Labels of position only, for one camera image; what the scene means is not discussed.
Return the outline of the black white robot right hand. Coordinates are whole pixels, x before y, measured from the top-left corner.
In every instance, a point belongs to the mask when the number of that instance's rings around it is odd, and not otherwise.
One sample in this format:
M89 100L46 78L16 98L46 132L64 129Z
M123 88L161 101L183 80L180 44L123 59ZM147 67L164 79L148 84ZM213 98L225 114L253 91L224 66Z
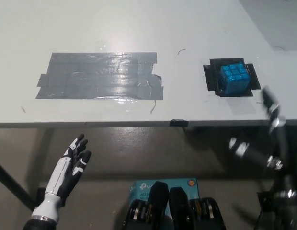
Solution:
M228 142L231 153L275 171L272 192L276 198L297 199L297 171L294 152L290 150L287 120L280 114L280 103L269 90L261 90L263 105L269 119L269 135L275 138L276 151L267 155L254 149L250 143L232 137Z

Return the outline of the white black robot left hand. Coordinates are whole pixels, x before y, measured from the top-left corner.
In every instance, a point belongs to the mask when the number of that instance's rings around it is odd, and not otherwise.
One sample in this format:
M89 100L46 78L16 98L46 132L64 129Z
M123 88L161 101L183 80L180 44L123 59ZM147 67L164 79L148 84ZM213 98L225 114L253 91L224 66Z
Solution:
M44 192L44 200L33 211L32 219L58 223L59 209L78 183L90 160L91 152L86 150L87 143L81 134L68 146L53 170Z

